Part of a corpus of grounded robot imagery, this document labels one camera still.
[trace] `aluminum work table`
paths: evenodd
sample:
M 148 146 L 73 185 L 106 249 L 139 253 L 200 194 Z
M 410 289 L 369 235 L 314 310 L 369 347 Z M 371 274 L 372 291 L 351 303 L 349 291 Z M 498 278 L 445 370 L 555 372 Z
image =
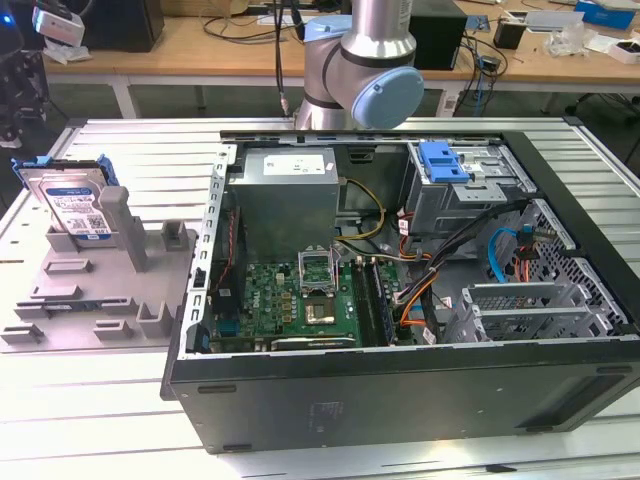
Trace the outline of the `aluminum work table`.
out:
M 279 119 L 101 120 L 67 128 L 50 154 L 106 154 L 148 229 L 197 228 L 221 130 L 288 130 Z M 640 183 L 586 128 L 562 119 L 412 119 L 404 130 L 522 131 L 640 275 Z M 0 222 L 0 326 L 18 322 L 48 250 L 49 213 L 22 191 Z M 2 478 L 640 477 L 640 390 L 576 431 L 312 450 L 208 455 L 178 402 L 159 397 L 158 348 L 0 354 Z

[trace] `motherboard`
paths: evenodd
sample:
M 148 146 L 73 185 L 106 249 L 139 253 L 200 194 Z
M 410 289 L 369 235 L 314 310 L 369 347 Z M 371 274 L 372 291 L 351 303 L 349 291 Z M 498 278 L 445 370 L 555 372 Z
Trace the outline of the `motherboard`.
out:
M 283 349 L 285 341 L 297 340 L 299 344 L 320 338 L 333 338 L 350 347 L 369 346 L 369 341 L 363 341 L 366 327 L 361 325 L 360 317 L 368 317 L 369 303 L 379 299 L 369 298 L 366 286 L 363 290 L 356 281 L 367 267 L 355 261 L 337 264 L 333 275 L 335 293 L 327 296 L 304 287 L 330 278 L 326 266 L 310 264 L 300 272 L 295 262 L 249 264 L 243 308 L 237 319 L 218 320 L 218 335 L 229 340 L 258 339 L 259 345 L 259 340 L 265 339 L 274 349 Z M 400 288 L 398 273 L 391 262 L 379 262 L 376 271 L 384 308 L 388 310 L 393 293 Z

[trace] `ram slot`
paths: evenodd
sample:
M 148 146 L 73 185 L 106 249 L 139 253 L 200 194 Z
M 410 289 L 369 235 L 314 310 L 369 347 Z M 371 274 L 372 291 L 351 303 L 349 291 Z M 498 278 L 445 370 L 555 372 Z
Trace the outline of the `ram slot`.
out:
M 373 327 L 376 332 L 376 340 L 379 346 L 387 346 L 393 343 L 393 322 L 391 312 L 385 298 L 382 278 L 377 263 L 370 263 L 364 267 L 369 290 L 369 304 L 373 313 Z
M 375 323 L 367 293 L 367 279 L 362 265 L 351 262 L 351 285 L 363 347 L 377 346 Z

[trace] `blue hard drive label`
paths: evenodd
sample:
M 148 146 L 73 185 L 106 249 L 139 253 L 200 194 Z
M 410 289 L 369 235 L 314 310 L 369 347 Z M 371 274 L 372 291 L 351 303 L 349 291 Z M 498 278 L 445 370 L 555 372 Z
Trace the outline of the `blue hard drive label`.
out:
M 90 188 L 48 188 L 46 194 L 55 215 L 70 235 L 80 240 L 111 237 L 102 211 L 94 206 L 96 197 Z

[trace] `blue box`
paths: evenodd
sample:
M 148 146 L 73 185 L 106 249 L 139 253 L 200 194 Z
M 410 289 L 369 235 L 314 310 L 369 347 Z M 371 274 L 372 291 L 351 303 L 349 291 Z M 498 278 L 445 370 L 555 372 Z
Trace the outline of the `blue box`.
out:
M 447 142 L 420 142 L 420 160 L 433 183 L 467 183 L 469 174 Z
M 584 22 L 620 30 L 629 28 L 636 14 L 636 12 L 629 10 L 607 10 L 587 0 L 578 0 L 575 11 L 584 12 L 584 18 L 582 19 Z

